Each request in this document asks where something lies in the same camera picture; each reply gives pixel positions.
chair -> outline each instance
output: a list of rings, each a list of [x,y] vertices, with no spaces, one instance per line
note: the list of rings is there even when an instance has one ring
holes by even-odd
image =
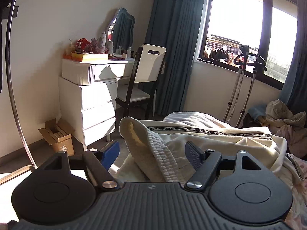
[[[145,120],[148,120],[157,88],[157,79],[162,72],[165,56],[165,47],[143,44],[138,48],[129,84],[119,85],[117,89],[116,103],[124,108],[124,117],[129,115],[131,106],[147,103]],[[150,94],[135,86],[136,83],[141,82],[153,82]]]

metal screw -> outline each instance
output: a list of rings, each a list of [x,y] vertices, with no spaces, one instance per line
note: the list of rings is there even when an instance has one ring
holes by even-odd
[[[202,186],[200,182],[188,182],[187,187],[189,189],[199,189]]]
[[[102,186],[106,189],[113,189],[118,186],[118,183],[115,181],[105,181]]]

window frame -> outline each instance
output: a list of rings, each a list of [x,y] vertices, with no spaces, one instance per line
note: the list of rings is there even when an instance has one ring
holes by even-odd
[[[223,67],[223,68],[232,70],[234,72],[238,72],[239,70],[238,67],[231,66],[231,65],[228,65],[220,61],[216,61],[216,60],[212,60],[212,59],[203,57],[205,47],[206,47],[207,37],[208,37],[208,28],[209,28],[210,17],[211,17],[212,1],[213,0],[207,1],[208,2],[207,16],[205,18],[204,34],[203,34],[201,50],[199,53],[198,60],[199,61],[204,61],[204,60],[211,61],[216,66]],[[297,6],[297,0],[287,0],[287,1]],[[270,46],[270,40],[271,40],[272,13],[273,13],[273,0],[263,0],[262,30],[261,30],[261,38],[260,38],[258,54],[262,56],[265,60],[267,60],[268,58],[269,46]],[[252,77],[253,73],[249,71],[245,71],[245,75],[248,77]],[[268,75],[265,75],[264,73],[258,72],[256,75],[256,79],[274,88],[277,88],[278,90],[281,90],[284,85],[284,83]]]

window sill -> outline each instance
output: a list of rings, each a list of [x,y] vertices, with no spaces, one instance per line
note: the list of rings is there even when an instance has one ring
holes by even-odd
[[[213,60],[213,59],[208,59],[208,58],[198,58],[197,60],[194,60],[194,62],[197,62],[197,63],[207,63],[205,61],[210,61],[210,62],[213,62],[213,64],[215,66],[219,66],[219,67],[223,67],[225,69],[228,69],[228,70],[231,70],[231,71],[234,71],[234,72],[238,72],[239,68],[238,67],[235,67],[235,66],[231,66],[231,65],[228,65],[226,63],[223,63],[223,62],[220,62],[220,61],[217,61],[217,60]],[[245,76],[247,77],[250,77],[252,78],[253,77],[253,73],[251,72],[248,72],[248,71],[245,71],[244,73]],[[278,90],[282,90],[282,87],[283,87],[283,83],[276,80],[276,79],[273,79],[265,74],[262,74],[262,73],[258,73],[257,76],[256,76],[256,80],[260,81],[260,82],[263,82],[269,86],[272,86]]]

open cardboard box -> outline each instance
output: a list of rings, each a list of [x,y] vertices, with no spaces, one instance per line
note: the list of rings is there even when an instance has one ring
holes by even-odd
[[[58,123],[56,123],[56,119],[49,120],[45,122],[45,128],[39,129],[39,132],[55,152],[65,150],[69,156],[74,155],[72,143],[74,131],[74,128],[61,118]]]

